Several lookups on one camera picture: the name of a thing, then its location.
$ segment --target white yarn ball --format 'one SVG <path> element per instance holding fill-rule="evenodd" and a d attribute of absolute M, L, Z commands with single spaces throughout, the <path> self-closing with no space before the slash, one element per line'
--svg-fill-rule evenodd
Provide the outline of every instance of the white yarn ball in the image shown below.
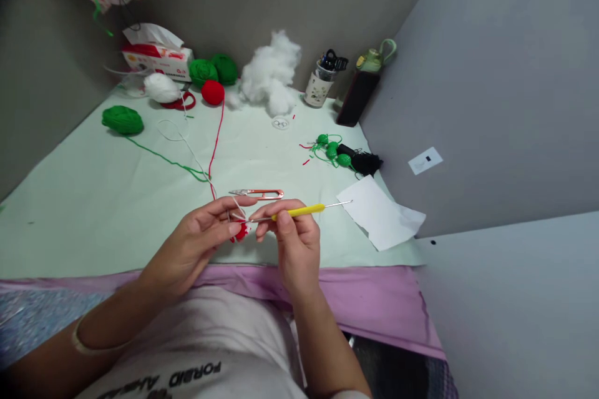
<path fill-rule="evenodd" d="M 166 104 L 175 102 L 181 96 L 177 84 L 162 73 L 153 73 L 144 79 L 145 92 L 154 101 Z"/>

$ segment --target hand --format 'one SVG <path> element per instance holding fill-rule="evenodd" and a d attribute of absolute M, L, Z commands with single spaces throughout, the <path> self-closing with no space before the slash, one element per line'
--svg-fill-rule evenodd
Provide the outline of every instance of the hand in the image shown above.
<path fill-rule="evenodd" d="M 262 221 L 256 241 L 264 241 L 271 230 L 279 246 L 279 271 L 293 303 L 311 300 L 320 292 L 320 229 L 312 215 L 291 218 L 287 210 L 306 207 L 298 199 L 282 199 L 260 207 L 250 219 L 277 215 L 276 221 Z"/>
<path fill-rule="evenodd" d="M 235 199 L 242 207 L 258 201 L 249 196 Z M 229 223 L 227 210 L 243 216 L 230 196 L 188 213 L 142 271 L 138 284 L 167 300 L 187 293 L 217 251 L 217 246 L 241 230 L 241 224 Z"/>

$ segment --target bracelet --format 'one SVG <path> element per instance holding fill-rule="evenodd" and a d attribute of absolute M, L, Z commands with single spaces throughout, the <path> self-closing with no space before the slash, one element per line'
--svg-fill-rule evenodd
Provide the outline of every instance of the bracelet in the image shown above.
<path fill-rule="evenodd" d="M 83 315 L 79 321 L 77 321 L 77 325 L 75 326 L 75 330 L 73 330 L 73 333 L 71 334 L 71 342 L 73 343 L 73 346 L 75 346 L 75 349 L 77 350 L 77 352 L 79 352 L 80 354 L 83 355 L 88 355 L 88 356 L 93 356 L 93 355 L 103 355 L 106 353 L 110 353 L 110 352 L 115 352 L 117 350 L 123 349 L 124 347 L 126 347 L 131 341 L 128 341 L 126 343 L 123 343 L 119 346 L 115 346 L 115 347 L 111 347 L 108 349 L 91 349 L 87 346 L 85 346 L 81 340 L 79 340 L 79 326 L 81 325 L 81 321 L 83 321 L 83 319 L 87 316 L 87 313 L 85 315 Z"/>

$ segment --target white yarn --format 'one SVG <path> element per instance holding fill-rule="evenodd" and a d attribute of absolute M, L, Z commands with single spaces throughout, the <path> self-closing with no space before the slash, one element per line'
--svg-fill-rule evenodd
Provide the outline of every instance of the white yarn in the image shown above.
<path fill-rule="evenodd" d="M 181 97 L 177 84 L 162 73 L 153 73 L 144 79 L 145 91 L 149 97 L 161 104 L 174 102 Z"/>
<path fill-rule="evenodd" d="M 270 46 L 256 50 L 243 67 L 240 89 L 227 91 L 225 102 L 232 109 L 245 102 L 262 103 L 271 117 L 288 114 L 296 104 L 296 96 L 288 86 L 300 58 L 300 46 L 289 40 L 285 31 L 273 32 Z"/>

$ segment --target table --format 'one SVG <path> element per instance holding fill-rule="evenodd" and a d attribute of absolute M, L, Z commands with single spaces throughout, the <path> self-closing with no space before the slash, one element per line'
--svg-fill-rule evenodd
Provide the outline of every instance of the table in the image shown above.
<path fill-rule="evenodd" d="M 206 105 L 199 92 L 195 95 L 188 141 L 207 170 L 222 110 Z M 334 123 L 332 103 L 312 109 L 298 98 L 285 131 L 271 125 L 263 107 L 226 107 L 212 165 L 218 195 L 233 189 L 282 189 L 286 198 L 308 205 L 337 202 L 336 194 L 357 181 L 354 172 L 310 159 L 300 144 L 319 134 L 341 134 L 349 147 L 369 148 L 359 125 Z M 197 168 L 185 143 L 168 141 L 156 127 L 160 119 L 170 119 L 187 133 L 182 112 L 113 92 L 3 202 L 0 278 L 85 277 L 141 268 L 187 212 L 212 200 L 208 184 L 104 127 L 102 111 L 114 105 L 142 116 L 145 129 L 135 141 Z M 177 136 L 167 123 L 161 129 Z M 375 179 L 388 194 L 380 175 Z M 422 263 L 413 240 L 378 252 L 342 207 L 315 219 L 321 227 L 322 267 Z M 274 237 L 258 245 L 251 233 L 241 243 L 222 245 L 212 262 L 269 265 L 276 259 Z"/>

